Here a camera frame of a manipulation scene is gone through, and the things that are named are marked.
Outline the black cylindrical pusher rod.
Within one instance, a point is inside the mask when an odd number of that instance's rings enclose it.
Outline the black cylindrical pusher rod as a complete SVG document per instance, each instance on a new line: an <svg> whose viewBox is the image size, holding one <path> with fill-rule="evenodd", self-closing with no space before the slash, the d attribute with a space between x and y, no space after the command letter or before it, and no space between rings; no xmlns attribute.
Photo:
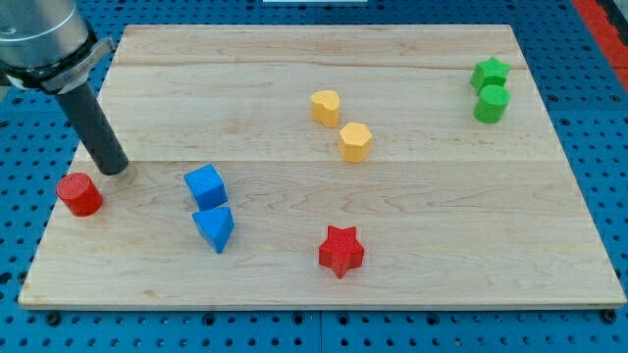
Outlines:
<svg viewBox="0 0 628 353"><path fill-rule="evenodd" d="M99 172L105 176L123 172L128 157L92 87L86 82L55 99Z"/></svg>

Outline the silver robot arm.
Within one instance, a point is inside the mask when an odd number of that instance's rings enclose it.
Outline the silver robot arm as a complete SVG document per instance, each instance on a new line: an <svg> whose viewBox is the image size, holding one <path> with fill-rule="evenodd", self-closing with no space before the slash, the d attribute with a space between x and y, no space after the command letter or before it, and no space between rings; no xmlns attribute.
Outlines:
<svg viewBox="0 0 628 353"><path fill-rule="evenodd" d="M88 79L115 49L112 39L97 37L76 0L1 0L1 74L19 89L54 96L106 176L129 160Z"/></svg>

